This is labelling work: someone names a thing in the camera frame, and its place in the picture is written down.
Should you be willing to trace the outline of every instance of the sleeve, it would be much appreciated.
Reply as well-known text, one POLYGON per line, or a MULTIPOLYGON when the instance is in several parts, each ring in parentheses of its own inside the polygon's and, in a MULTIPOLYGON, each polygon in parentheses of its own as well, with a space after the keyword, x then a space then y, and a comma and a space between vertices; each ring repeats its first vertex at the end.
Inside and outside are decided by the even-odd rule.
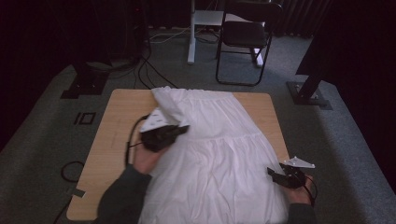
POLYGON ((289 207, 288 224, 316 224, 314 208, 305 203, 292 203, 289 207))
POLYGON ((94 223, 137 223, 150 180, 129 164, 103 195, 94 223))

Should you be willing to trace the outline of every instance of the gray carpet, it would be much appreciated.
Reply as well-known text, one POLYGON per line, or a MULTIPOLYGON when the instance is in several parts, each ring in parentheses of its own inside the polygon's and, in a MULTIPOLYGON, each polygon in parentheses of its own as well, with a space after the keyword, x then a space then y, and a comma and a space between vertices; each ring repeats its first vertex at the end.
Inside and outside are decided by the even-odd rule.
MULTIPOLYGON (((211 35, 200 37, 213 39, 211 35)), ((197 42, 195 64, 188 65, 189 39, 185 36, 152 44, 149 61, 179 88, 269 93, 290 156, 317 166, 306 172, 314 176, 318 185, 315 209, 319 223, 396 223, 395 194, 337 89, 326 82, 319 86, 333 110, 295 105, 290 97, 286 82, 306 79, 294 74, 310 41, 289 36, 274 38, 264 79, 256 87, 216 82, 214 44, 197 42)), ((238 66, 248 74, 243 77, 246 80, 259 73, 250 61, 237 64, 234 56, 222 59, 224 76, 235 78, 232 74, 238 75, 235 72, 238 66)), ((141 71, 142 78, 149 83, 145 68, 141 71)), ((76 100, 60 99, 75 76, 71 66, 52 80, 0 154, 0 223, 54 222, 76 186, 61 178, 62 167, 70 161, 87 159, 113 90, 145 89, 136 81, 136 74, 137 69, 113 73, 102 95, 82 95, 76 100), (96 116, 91 125, 75 124, 78 113, 96 113, 96 116)), ((150 68, 148 74, 157 87, 169 85, 150 68)), ((78 178, 80 172, 77 164, 66 171, 70 178, 78 178)), ((58 223, 79 222, 67 220, 63 211, 58 223)))

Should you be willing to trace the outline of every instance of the white desk frame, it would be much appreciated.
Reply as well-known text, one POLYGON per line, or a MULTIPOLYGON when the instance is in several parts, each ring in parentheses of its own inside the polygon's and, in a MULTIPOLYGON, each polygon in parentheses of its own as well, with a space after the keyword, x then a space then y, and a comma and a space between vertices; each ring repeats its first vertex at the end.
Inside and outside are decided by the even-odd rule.
MULTIPOLYGON (((191 36, 187 64, 194 64, 195 61, 195 25, 221 26, 222 15, 222 11, 195 10, 195 0, 191 0, 191 36)), ((261 55, 257 58, 257 65, 262 66, 261 55)))

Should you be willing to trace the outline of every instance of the wooden table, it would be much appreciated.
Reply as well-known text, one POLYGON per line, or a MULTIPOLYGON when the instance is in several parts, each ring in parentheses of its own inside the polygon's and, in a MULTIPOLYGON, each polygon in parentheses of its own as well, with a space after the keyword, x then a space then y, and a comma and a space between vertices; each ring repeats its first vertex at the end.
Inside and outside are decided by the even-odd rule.
MULTIPOLYGON (((279 161, 288 160, 289 154, 270 95, 247 92, 235 92, 233 95, 267 137, 279 161)), ((67 210, 69 219, 96 219, 102 195, 124 169, 125 144, 134 123, 156 106, 151 91, 113 91, 78 181, 77 189, 85 191, 85 194, 82 198, 73 196, 67 210)))

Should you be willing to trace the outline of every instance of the hand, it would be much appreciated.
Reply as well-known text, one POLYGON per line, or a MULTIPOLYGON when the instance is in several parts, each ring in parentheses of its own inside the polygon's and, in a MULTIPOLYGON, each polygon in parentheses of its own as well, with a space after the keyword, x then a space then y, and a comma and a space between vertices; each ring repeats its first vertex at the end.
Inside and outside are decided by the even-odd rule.
POLYGON ((159 152, 153 152, 146 149, 143 144, 139 144, 134 148, 134 157, 132 159, 133 167, 137 172, 148 175, 157 165, 160 157, 167 151, 169 147, 163 148, 159 152))
MULTIPOLYGON (((313 177, 311 175, 306 175, 306 176, 308 178, 310 178, 311 180, 313 180, 313 177)), ((305 182, 305 186, 309 190, 311 190, 311 186, 312 186, 311 180, 307 179, 305 182)), ((288 196, 290 203, 311 204, 311 200, 309 199, 309 194, 304 187, 299 187, 297 189, 288 189, 288 188, 282 187, 282 189, 285 191, 286 195, 288 196)))

